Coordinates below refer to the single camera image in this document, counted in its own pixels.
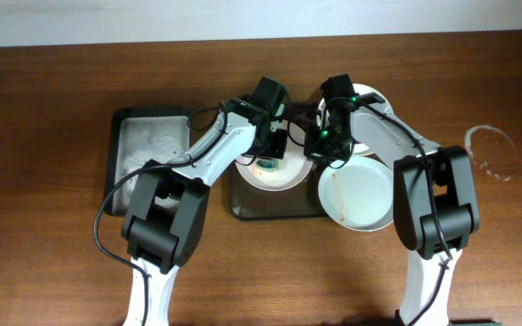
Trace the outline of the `yellow green sponge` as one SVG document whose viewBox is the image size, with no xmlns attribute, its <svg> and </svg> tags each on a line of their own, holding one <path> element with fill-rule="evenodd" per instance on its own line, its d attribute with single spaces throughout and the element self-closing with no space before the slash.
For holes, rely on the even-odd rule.
<svg viewBox="0 0 522 326">
<path fill-rule="evenodd" d="M 259 158 L 256 161 L 256 167 L 261 171 L 273 173 L 279 169 L 279 160 L 277 158 Z"/>
</svg>

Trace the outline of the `pink plastic plate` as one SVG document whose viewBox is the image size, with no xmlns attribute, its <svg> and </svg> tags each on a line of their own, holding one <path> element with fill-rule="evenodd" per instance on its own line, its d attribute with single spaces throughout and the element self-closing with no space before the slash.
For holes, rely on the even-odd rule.
<svg viewBox="0 0 522 326">
<path fill-rule="evenodd" d="M 304 149 L 290 140 L 291 135 L 295 141 L 301 143 L 305 139 L 305 132 L 295 125 L 284 120 L 278 125 L 278 129 L 287 131 L 287 146 L 285 156 L 279 159 L 279 169 L 273 173 L 261 171 L 256 167 L 258 158 L 251 162 L 250 157 L 240 156 L 237 158 L 236 166 L 240 176 L 253 187 L 265 191 L 284 191 L 295 187 L 303 181 L 312 170 L 313 162 L 306 158 Z"/>
</svg>

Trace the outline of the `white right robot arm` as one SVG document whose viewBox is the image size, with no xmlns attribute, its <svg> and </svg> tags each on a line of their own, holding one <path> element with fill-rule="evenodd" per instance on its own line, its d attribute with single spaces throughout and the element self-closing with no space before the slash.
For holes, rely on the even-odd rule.
<svg viewBox="0 0 522 326">
<path fill-rule="evenodd" d="M 424 138 L 375 89 L 346 74 L 320 86 L 321 121 L 304 153 L 323 163 L 318 198 L 338 224 L 380 229 L 391 219 L 407 249 L 400 325 L 448 325 L 454 268 L 480 225 L 469 153 Z"/>
</svg>

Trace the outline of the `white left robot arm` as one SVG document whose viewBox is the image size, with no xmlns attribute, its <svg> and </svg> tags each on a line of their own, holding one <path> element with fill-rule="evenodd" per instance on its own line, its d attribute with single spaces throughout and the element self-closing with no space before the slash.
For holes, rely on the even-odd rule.
<svg viewBox="0 0 522 326">
<path fill-rule="evenodd" d="M 252 94 L 221 102 L 213 125 L 185 154 L 139 170 L 121 228 L 133 268 L 125 324 L 168 324 L 174 281 L 202 235 L 211 186 L 241 156 L 283 157 L 286 136 L 272 125 L 288 105 L 285 87 L 264 77 Z"/>
</svg>

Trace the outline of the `dark brown serving tray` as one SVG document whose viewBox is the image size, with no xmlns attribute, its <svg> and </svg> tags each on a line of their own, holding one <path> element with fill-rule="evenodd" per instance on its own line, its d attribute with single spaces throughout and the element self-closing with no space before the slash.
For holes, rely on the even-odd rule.
<svg viewBox="0 0 522 326">
<path fill-rule="evenodd" d="M 294 117 L 286 129 L 294 123 L 303 131 L 316 120 L 314 104 L 295 105 Z M 296 145 L 300 146 L 289 135 Z M 248 184 L 238 173 L 236 163 L 227 171 L 227 205 L 229 212 L 243 222 L 261 220 L 284 220 L 298 218 L 319 218 L 324 211 L 317 195 L 317 182 L 321 171 L 313 162 L 307 177 L 295 187 L 284 191 L 265 191 Z"/>
</svg>

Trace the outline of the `black soapy water tray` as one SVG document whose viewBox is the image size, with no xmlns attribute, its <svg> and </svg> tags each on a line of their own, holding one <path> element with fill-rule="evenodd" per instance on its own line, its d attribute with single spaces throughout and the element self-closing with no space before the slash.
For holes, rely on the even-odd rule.
<svg viewBox="0 0 522 326">
<path fill-rule="evenodd" d="M 165 163 L 189 149 L 189 110 L 178 106 L 124 108 L 111 117 L 104 192 L 148 161 Z"/>
</svg>

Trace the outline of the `cream plastic plate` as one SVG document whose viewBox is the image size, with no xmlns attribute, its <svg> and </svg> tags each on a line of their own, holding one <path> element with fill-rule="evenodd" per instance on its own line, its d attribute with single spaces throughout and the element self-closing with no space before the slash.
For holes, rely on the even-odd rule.
<svg viewBox="0 0 522 326">
<path fill-rule="evenodd" d="M 354 143 L 367 146 L 390 164 L 399 158 L 404 144 L 389 122 L 393 110 L 387 98 L 371 86 L 353 84 L 346 76 L 331 78 L 320 86 L 323 106 L 320 128 L 348 122 Z"/>
</svg>

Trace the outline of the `pale green plastic plate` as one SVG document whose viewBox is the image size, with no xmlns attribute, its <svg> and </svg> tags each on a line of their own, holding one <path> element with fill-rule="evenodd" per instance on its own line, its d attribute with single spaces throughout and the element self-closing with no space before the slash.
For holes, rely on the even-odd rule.
<svg viewBox="0 0 522 326">
<path fill-rule="evenodd" d="M 326 168 L 317 192 L 324 212 L 337 224 L 375 232 L 393 221 L 393 174 L 378 160 L 352 157 L 341 168 Z"/>
</svg>

